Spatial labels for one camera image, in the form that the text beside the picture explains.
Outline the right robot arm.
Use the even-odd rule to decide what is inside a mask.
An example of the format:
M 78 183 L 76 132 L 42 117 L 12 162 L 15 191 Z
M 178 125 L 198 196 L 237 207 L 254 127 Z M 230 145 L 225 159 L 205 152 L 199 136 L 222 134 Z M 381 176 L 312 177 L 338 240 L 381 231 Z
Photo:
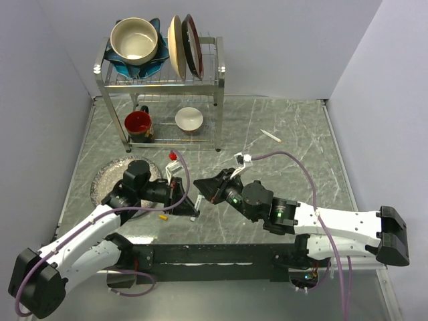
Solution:
M 410 264 L 407 225 L 394 207 L 383 205 L 377 211 L 315 208 L 275 197 L 260 181 L 244 185 L 233 169 L 193 184 L 211 204 L 226 202 L 249 221 L 262 221 L 270 233 L 306 238 L 292 251 L 300 266 L 346 256 L 374 257 L 398 267 Z

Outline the white pen green tip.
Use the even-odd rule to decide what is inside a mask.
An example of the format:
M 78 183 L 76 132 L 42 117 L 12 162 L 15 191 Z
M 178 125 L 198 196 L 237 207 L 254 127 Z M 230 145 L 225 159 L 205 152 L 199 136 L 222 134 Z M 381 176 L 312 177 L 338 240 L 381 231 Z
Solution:
M 193 207 L 194 213 L 193 213 L 193 215 L 190 218 L 191 221 L 195 221 L 196 218 L 198 218 L 200 216 L 200 210 L 199 209 L 200 209 L 200 206 L 201 206 L 202 199 L 203 199 L 202 195 L 198 195 L 197 196 L 197 199 L 195 201 L 195 205 Z

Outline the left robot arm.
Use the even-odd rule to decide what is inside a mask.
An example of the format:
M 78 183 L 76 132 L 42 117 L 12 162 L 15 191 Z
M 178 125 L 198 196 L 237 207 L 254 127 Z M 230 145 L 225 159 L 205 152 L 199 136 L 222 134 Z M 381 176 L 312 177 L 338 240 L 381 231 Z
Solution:
M 147 161 L 131 161 L 122 178 L 83 221 L 37 251 L 27 248 L 17 256 L 8 292 L 18 316 L 45 318 L 70 290 L 96 272 L 121 270 L 133 263 L 133 243 L 115 231 L 139 211 L 152 210 L 143 207 L 143 201 L 159 203 L 159 212 L 199 215 L 188 197 L 190 184 L 172 175 L 183 168 L 189 181 L 187 164 L 179 152 L 170 155 L 176 159 L 166 166 L 166 179 L 151 180 Z

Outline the white pen yellow tip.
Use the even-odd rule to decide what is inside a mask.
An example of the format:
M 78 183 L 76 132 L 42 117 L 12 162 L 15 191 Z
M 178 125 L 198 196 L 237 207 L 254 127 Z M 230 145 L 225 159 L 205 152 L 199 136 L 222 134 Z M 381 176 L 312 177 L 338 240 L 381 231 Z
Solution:
M 261 131 L 264 135 L 266 135 L 267 137 L 271 138 L 272 140 L 274 140 L 274 141 L 276 141 L 276 142 L 278 142 L 278 143 L 282 143 L 282 140 L 281 140 L 280 138 L 278 138 L 278 137 L 274 136 L 273 134 L 269 133 L 268 131 L 263 130 L 263 129 L 260 129 L 260 131 Z

